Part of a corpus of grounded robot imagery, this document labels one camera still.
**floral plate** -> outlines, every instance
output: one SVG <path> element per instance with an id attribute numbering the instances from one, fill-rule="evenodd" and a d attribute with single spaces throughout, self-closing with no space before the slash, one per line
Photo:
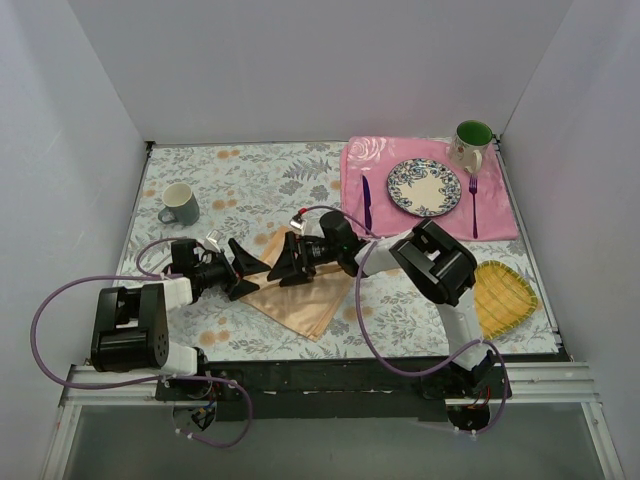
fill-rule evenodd
<path id="1" fill-rule="evenodd" d="M 387 190 L 396 205 L 418 217 L 443 215 L 462 196 L 455 173 L 428 158 L 405 160 L 393 167 L 387 177 Z"/>

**white wall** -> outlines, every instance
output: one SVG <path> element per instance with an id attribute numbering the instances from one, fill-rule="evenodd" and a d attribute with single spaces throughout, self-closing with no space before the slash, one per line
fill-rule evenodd
<path id="1" fill-rule="evenodd" d="M 164 143 L 502 132 L 571 0 L 70 0 Z"/>
<path id="2" fill-rule="evenodd" d="M 640 478 L 640 4 L 575 0 L 504 134 L 562 337 Z"/>
<path id="3" fill-rule="evenodd" d="M 64 0 L 0 0 L 0 477 L 37 478 L 61 388 L 29 325 L 64 282 L 115 270 L 144 143 Z M 97 285 L 43 317 L 45 360 L 88 354 Z"/>

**yellow plate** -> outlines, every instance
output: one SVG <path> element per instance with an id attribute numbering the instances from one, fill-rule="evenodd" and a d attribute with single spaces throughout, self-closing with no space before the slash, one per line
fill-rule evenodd
<path id="1" fill-rule="evenodd" d="M 476 270 L 475 302 L 484 337 L 489 340 L 520 325 L 538 306 L 526 280 L 495 260 Z"/>

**floral tablecloth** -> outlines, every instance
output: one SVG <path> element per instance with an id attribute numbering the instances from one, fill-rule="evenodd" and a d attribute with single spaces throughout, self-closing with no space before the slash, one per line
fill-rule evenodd
<path id="1" fill-rule="evenodd" d="M 343 142 L 280 143 L 198 147 L 156 147 L 149 159 L 123 274 L 135 274 L 141 247 L 161 237 L 203 238 L 212 228 L 234 237 L 260 256 L 271 235 L 301 207 L 339 206 L 339 157 Z M 167 185 L 187 182 L 194 189 L 201 215 L 191 227 L 157 220 Z M 478 262 L 499 260 L 526 278 L 539 296 L 537 279 L 521 239 L 465 243 Z M 152 250 L 143 262 L 162 262 L 169 247 Z M 401 271 L 363 281 L 362 304 L 371 337 L 385 356 L 445 355 L 444 329 L 433 305 Z M 201 347 L 210 360 L 283 360 L 370 357 L 354 306 L 353 288 L 325 334 L 312 342 L 242 302 L 229 302 L 215 289 L 195 304 L 169 316 L 172 339 Z M 540 302 L 532 317 L 496 339 L 505 353 L 549 353 L 557 347 Z"/>

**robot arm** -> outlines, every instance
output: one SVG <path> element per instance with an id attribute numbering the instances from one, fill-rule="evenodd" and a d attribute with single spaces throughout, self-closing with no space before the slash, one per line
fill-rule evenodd
<path id="1" fill-rule="evenodd" d="M 91 363 L 99 372 L 127 372 L 133 369 L 159 370 L 168 375 L 203 374 L 204 353 L 169 340 L 167 312 L 196 302 L 202 293 L 219 285 L 230 300 L 258 290 L 246 275 L 269 271 L 269 266 L 252 257 L 231 239 L 235 258 L 229 263 L 215 237 L 205 249 L 193 239 L 171 244 L 170 265 L 165 273 L 180 278 L 147 283 L 142 287 L 113 287 L 100 291 L 91 341 Z M 204 252 L 198 255 L 197 249 Z"/>
<path id="2" fill-rule="evenodd" d="M 304 228 L 300 214 L 291 225 Z M 320 218 L 324 238 L 288 232 L 283 252 L 271 270 L 269 280 L 281 286 L 313 280 L 315 267 L 337 261 L 351 276 L 357 274 L 369 243 L 358 238 L 338 211 Z M 412 230 L 378 241 L 364 265 L 366 276 L 401 267 L 418 290 L 432 301 L 445 328 L 449 353 L 482 338 L 475 311 L 473 286 L 477 263 L 474 256 L 431 219 Z M 457 372 L 475 386 L 493 365 L 486 346 L 475 345 L 454 360 Z"/>

